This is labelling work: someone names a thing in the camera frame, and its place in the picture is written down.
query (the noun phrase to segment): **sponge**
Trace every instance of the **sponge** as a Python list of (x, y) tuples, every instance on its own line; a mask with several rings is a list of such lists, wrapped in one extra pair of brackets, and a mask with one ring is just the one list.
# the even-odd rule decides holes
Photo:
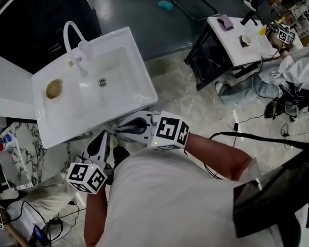
[(160, 2), (158, 2), (158, 6), (168, 11), (172, 10), (173, 8), (173, 4), (165, 0), (161, 0)]

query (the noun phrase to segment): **metal chair leg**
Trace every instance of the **metal chair leg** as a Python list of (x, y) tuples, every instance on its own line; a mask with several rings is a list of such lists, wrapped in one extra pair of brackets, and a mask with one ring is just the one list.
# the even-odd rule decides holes
[(194, 22), (205, 21), (208, 17), (218, 16), (218, 15), (219, 15), (219, 11), (218, 11), (215, 7), (213, 7), (207, 0), (202, 0), (202, 1), (203, 1), (206, 5), (208, 5), (208, 6), (215, 12), (214, 15), (206, 16), (206, 17), (203, 17), (203, 18), (201, 18), (201, 19), (196, 19), (196, 18), (192, 17), (191, 15), (189, 15), (187, 12), (185, 12), (185, 10), (184, 10), (182, 7), (180, 7), (180, 6), (175, 2), (175, 0), (171, 0), (171, 3), (172, 3), (173, 5), (175, 5), (179, 10), (181, 10), (181, 12), (182, 12), (183, 14), (185, 14), (189, 19), (191, 19), (191, 20), (194, 21)]
[(218, 16), (220, 14), (220, 12), (214, 7), (212, 6), (212, 4), (210, 2), (208, 2), (207, 0), (202, 0), (206, 5), (208, 5), (214, 12), (215, 14), (214, 15), (211, 15), (210, 17), (213, 17), (213, 16)]

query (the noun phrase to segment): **floor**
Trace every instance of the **floor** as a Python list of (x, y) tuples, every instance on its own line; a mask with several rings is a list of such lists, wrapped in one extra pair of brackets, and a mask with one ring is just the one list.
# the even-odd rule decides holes
[[(190, 48), (203, 30), (205, 22), (194, 23), (174, 7), (158, 7), (161, 0), (90, 0), (96, 10), (103, 33), (129, 26), (144, 60), (165, 56)], [(220, 14), (244, 17), (249, 9), (243, 0), (208, 0)], [(176, 0), (194, 17), (213, 15), (200, 0)], [(268, 3), (260, 6), (259, 15), (270, 19)]]
[[(146, 62), (148, 72), (152, 78), (153, 84), (159, 96), (159, 101), (151, 107), (152, 111), (165, 110), (168, 112), (181, 115), (189, 124), (190, 131), (205, 137), (210, 137), (213, 133), (222, 131), (232, 131), (232, 125), (236, 120), (244, 121), (251, 117), (257, 117), (263, 114), (267, 100), (259, 100), (244, 105), (225, 106), (221, 103), (215, 92), (214, 84), (210, 84), (201, 91), (196, 91), (195, 77), (192, 70), (183, 62), (188, 51), (177, 52), (166, 57), (154, 59)], [(227, 75), (220, 80), (231, 80)], [(309, 132), (309, 115), (298, 119), (296, 122), (289, 122), (286, 115), (281, 115), (275, 120), (252, 119), (240, 125), (240, 130), (244, 133), (251, 133), (264, 137), (281, 138), (280, 128), (285, 124), (289, 125), (290, 134), (300, 134)], [(215, 140), (228, 145), (233, 145), (233, 137), (217, 137)], [(293, 140), (309, 142), (309, 134), (293, 136)], [(142, 148), (138, 144), (125, 144), (129, 152), (135, 153)], [(238, 138), (236, 140), (237, 148), (247, 152), (250, 156), (256, 157), (261, 169), (275, 168), (299, 151), (292, 148), (287, 150), (283, 145), (272, 143), (256, 142), (248, 139)], [(202, 164), (193, 158), (199, 166)], [(86, 195), (81, 194), (85, 202)], [(82, 202), (77, 200), (80, 208)], [(60, 216), (69, 214), (76, 210), (75, 206), (69, 206), (64, 209)], [(53, 243), (56, 246), (84, 246), (83, 229), (84, 229), (85, 211), (81, 211), (76, 226), (66, 237), (58, 242)], [(70, 215), (63, 220), (72, 222), (76, 214)]]

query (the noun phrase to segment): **sink basin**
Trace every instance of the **sink basin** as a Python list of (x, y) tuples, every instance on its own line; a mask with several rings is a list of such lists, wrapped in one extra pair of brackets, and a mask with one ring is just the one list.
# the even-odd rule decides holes
[[(79, 48), (72, 50), (88, 71), (87, 76), (83, 77), (76, 65), (71, 66), (68, 54), (32, 76), (33, 102), (44, 148), (158, 101), (128, 27), (89, 41), (89, 45), (91, 58)], [(62, 81), (62, 92), (48, 99), (47, 85), (55, 79)]]

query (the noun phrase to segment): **drain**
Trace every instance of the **drain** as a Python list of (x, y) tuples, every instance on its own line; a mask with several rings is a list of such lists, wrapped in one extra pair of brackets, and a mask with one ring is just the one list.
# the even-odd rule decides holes
[(100, 79), (100, 80), (98, 81), (98, 85), (99, 85), (100, 87), (106, 86), (106, 85), (107, 85), (107, 80), (104, 79), (104, 78)]

